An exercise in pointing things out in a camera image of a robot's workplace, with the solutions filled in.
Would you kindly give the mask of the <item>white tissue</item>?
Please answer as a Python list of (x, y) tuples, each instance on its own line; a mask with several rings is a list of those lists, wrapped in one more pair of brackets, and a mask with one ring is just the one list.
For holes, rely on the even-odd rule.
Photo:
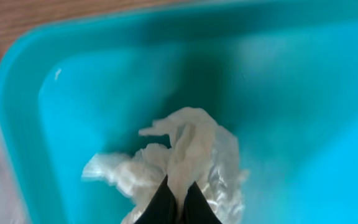
[(115, 186), (134, 202), (124, 223), (135, 223), (144, 213), (165, 176), (177, 203), (175, 223), (184, 223), (183, 206), (196, 182), (221, 223), (239, 223), (245, 203), (241, 186), (248, 176), (239, 167), (237, 138), (201, 108), (182, 108), (141, 136), (168, 136), (170, 144), (150, 143), (133, 156), (97, 153), (85, 165), (82, 178)]

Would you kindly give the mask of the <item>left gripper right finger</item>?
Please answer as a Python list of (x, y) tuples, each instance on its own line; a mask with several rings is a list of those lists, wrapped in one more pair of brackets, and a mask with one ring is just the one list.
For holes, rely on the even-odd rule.
[(182, 217), (184, 224), (222, 224), (212, 211), (196, 182), (188, 189)]

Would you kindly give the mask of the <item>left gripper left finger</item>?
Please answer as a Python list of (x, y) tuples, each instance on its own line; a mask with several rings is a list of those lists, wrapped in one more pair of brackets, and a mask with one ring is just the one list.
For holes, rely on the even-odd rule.
[(166, 175), (135, 224), (174, 224), (176, 222), (177, 203), (167, 185), (167, 180)]

